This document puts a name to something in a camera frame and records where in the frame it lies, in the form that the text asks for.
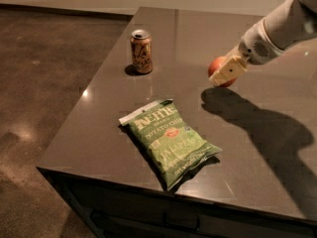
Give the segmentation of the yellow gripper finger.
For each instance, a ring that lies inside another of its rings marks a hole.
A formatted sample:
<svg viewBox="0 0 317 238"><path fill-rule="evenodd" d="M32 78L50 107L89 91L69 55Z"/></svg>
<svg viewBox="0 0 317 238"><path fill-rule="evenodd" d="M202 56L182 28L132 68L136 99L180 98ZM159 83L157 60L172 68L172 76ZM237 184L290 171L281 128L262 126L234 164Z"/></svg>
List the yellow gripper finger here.
<svg viewBox="0 0 317 238"><path fill-rule="evenodd" d="M239 59L241 59L243 57L243 54L240 50L240 46L239 45L235 45L230 51L228 51L225 54L225 57L227 59L232 58L232 57L237 57Z"/></svg>
<svg viewBox="0 0 317 238"><path fill-rule="evenodd" d="M209 81L216 87L221 87L221 84L238 78L247 71L247 63L244 59L232 57L225 59L220 69L209 77Z"/></svg>

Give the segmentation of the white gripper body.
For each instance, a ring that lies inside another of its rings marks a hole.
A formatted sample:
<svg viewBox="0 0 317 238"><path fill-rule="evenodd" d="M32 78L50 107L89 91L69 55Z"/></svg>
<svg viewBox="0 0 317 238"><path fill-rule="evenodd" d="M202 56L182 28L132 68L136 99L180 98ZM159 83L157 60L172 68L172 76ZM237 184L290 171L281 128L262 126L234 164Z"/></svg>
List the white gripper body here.
<svg viewBox="0 0 317 238"><path fill-rule="evenodd" d="M249 28L238 44L241 56L250 64L261 65L276 59L284 53L269 37L261 19Z"/></svg>

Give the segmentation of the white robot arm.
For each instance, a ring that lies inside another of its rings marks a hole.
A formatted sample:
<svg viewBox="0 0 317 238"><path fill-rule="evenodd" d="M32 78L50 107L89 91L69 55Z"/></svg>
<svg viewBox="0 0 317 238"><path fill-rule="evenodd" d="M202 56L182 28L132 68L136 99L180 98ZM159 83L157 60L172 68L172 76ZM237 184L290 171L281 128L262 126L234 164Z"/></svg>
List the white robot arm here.
<svg viewBox="0 0 317 238"><path fill-rule="evenodd" d="M316 37L317 0L286 0L252 25L231 51L210 64L209 81L227 87L249 64L266 64L292 46Z"/></svg>

